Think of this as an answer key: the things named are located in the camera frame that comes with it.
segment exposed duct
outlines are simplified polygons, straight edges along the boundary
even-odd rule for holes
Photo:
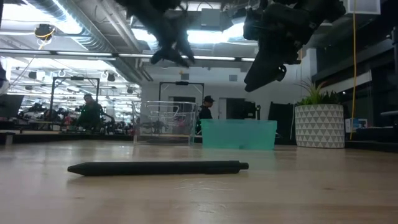
[[[24,0],[43,13],[54,17],[59,23],[78,23],[82,32],[81,36],[73,38],[89,51],[94,52],[115,52],[116,49],[109,43],[105,36],[94,26],[89,18],[72,0]],[[136,68],[128,65],[123,59],[117,58],[106,63],[114,66],[122,73],[128,82],[139,83],[141,75]]]

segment person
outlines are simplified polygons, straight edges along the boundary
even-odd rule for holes
[[[211,96],[205,96],[205,99],[203,99],[203,105],[201,105],[199,108],[199,116],[198,116],[198,121],[197,121],[197,127],[196,127],[196,134],[201,135],[201,120],[202,119],[213,119],[211,116],[211,111],[209,108],[213,106],[214,100],[212,99]]]
[[[86,105],[81,111],[77,126],[94,131],[101,124],[101,115],[104,112],[102,106],[93,99],[91,94],[86,94],[83,98]]]
[[[209,108],[213,106],[214,100],[211,96],[206,96],[203,105],[200,106],[199,119],[213,119]]]

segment green plant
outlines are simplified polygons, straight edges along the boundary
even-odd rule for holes
[[[298,86],[301,86],[302,88],[307,90],[309,95],[304,97],[297,104],[299,106],[317,104],[339,104],[339,98],[336,92],[332,91],[329,93],[328,91],[326,91],[325,93],[321,93],[321,89],[325,84],[326,82],[323,82],[316,86],[316,84],[312,82],[302,81],[302,83]]]

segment computer monitor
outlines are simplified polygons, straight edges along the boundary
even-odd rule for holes
[[[15,118],[18,115],[24,96],[2,95],[0,96],[0,117]]]

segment potted plant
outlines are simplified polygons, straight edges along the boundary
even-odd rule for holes
[[[338,95],[321,93],[325,82],[316,86],[302,82],[309,95],[295,107],[296,142],[302,147],[344,148],[344,111]]]

